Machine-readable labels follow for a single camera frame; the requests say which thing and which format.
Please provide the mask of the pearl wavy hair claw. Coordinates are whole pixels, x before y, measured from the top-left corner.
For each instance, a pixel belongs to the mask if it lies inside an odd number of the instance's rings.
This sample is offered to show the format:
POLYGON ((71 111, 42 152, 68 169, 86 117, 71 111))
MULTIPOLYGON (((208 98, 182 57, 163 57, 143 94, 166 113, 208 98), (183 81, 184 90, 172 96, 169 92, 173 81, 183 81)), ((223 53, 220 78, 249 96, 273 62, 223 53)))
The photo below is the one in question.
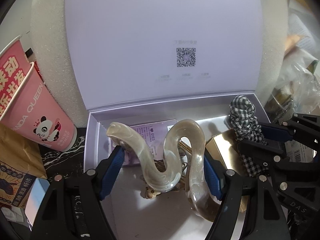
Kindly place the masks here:
MULTIPOLYGON (((119 122, 112 122, 106 135, 124 149, 131 149, 136 154, 140 165, 143 161, 153 160, 146 141, 131 127, 119 122)), ((178 163, 179 167, 181 159, 178 143, 182 137, 186 137, 191 144, 191 160, 186 175, 185 195, 196 215, 213 222, 217 217, 220 205, 210 194, 205 180, 205 136, 198 123, 194 120, 184 119, 169 129, 163 142, 163 160, 166 165, 178 163)))

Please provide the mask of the black white gingham scrunchie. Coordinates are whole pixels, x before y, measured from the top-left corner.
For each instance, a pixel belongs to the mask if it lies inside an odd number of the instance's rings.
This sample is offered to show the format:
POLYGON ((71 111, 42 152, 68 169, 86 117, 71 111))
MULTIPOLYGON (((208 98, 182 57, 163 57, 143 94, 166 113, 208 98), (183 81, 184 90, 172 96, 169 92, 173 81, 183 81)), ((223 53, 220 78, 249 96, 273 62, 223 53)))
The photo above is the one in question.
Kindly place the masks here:
POLYGON ((229 105, 229 112, 229 122, 237 141, 249 140, 267 145, 255 116, 255 106, 247 97, 237 95, 229 105))

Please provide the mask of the gold rectangular box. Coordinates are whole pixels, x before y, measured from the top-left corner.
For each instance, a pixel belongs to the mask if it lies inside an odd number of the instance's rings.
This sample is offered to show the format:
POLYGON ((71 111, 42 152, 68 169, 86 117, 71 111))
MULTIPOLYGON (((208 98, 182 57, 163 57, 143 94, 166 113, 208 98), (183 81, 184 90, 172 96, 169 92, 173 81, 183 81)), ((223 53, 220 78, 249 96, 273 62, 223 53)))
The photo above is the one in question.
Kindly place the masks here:
POLYGON ((234 170, 237 174, 247 177, 248 172, 237 152, 235 133, 229 129, 219 135, 212 137, 206 143, 206 153, 213 159, 218 160, 225 169, 234 170))

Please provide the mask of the gold butterfly hair clip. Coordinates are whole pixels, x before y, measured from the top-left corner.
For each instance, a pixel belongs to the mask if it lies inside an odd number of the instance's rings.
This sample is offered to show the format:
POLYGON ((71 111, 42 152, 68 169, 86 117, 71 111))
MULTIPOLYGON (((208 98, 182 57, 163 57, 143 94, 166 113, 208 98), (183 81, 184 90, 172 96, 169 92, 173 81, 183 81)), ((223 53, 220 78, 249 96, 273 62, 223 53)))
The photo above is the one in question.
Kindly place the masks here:
POLYGON ((183 191, 186 184, 187 162, 169 163, 164 160, 148 160, 141 164, 142 179, 146 184, 145 198, 152 199, 170 191, 183 191))

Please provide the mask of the clear plastic bag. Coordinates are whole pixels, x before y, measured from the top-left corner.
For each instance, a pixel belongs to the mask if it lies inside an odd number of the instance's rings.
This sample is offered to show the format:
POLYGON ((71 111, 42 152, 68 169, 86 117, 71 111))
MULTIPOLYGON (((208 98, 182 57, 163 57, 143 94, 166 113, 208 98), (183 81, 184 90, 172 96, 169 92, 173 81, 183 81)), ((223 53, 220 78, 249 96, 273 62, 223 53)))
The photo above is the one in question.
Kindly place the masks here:
POLYGON ((310 114, 319 105, 319 79, 315 70, 319 59, 302 49, 285 57, 272 92, 277 103, 296 113, 310 114))

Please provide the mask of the pink blue gradient case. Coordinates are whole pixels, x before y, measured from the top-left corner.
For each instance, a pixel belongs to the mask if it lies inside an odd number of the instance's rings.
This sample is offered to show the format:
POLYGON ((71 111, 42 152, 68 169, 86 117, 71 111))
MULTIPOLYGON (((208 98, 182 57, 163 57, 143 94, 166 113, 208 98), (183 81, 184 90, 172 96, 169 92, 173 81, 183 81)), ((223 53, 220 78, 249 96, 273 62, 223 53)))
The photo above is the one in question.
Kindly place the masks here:
POLYGON ((31 187, 27 204, 25 206, 25 216, 27 218, 27 223, 29 225, 30 230, 32 230, 33 228, 37 212, 40 208, 46 191, 49 188, 49 185, 50 183, 48 180, 36 178, 31 187))

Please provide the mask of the brown paper snack bag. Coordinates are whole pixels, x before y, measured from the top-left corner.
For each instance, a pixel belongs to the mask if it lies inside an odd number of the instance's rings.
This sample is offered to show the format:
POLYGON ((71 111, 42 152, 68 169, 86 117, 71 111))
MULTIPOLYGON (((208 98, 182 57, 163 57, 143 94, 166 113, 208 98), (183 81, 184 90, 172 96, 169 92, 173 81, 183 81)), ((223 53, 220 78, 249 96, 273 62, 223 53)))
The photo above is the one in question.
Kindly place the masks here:
POLYGON ((1 125, 1 204, 24 208, 37 178, 47 179, 39 145, 1 125))

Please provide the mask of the lower pink panda cup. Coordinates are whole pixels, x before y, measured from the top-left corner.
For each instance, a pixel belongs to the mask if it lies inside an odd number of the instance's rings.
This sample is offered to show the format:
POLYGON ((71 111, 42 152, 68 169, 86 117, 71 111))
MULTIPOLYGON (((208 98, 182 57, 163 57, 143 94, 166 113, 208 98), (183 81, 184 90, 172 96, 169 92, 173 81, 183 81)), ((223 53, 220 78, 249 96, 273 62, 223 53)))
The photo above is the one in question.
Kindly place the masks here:
POLYGON ((77 130, 30 63, 30 69, 1 115, 1 124, 53 150, 65 152, 77 130))

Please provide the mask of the white printed paper sheet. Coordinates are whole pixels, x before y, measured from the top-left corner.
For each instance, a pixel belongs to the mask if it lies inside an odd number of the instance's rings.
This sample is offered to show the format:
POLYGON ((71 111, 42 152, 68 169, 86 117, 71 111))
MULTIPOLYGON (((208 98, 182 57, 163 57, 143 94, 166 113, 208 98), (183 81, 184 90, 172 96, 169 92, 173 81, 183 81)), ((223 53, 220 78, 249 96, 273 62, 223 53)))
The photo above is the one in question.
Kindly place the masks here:
POLYGON ((299 48, 306 50, 312 55, 319 52, 319 38, 313 33, 296 14, 291 14, 288 20, 288 34, 298 35, 299 48))

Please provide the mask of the lavender open gift box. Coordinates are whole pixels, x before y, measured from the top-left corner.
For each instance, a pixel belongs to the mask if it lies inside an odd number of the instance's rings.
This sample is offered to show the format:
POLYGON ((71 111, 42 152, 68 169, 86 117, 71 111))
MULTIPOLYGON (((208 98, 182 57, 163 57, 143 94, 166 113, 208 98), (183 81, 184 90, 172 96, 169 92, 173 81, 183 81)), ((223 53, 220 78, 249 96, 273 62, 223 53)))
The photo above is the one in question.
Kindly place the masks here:
POLYGON ((89 112, 84 169, 107 158, 110 123, 192 119, 207 140, 227 130, 238 94, 255 95, 261 0, 65 0, 68 49, 89 112))

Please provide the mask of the white foam block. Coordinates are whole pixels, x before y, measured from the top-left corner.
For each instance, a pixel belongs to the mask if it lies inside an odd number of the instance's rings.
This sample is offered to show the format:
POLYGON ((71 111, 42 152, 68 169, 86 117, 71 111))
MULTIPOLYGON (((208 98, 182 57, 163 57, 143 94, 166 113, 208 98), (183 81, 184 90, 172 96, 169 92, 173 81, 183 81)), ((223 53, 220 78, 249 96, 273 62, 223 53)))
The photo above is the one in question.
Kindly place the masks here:
MULTIPOLYGON (((285 53, 289 0, 261 0, 263 56, 255 94, 265 105, 276 85, 285 53)), ((32 0, 30 38, 48 90, 76 127, 86 127, 88 111, 69 55, 65 0, 32 0)))

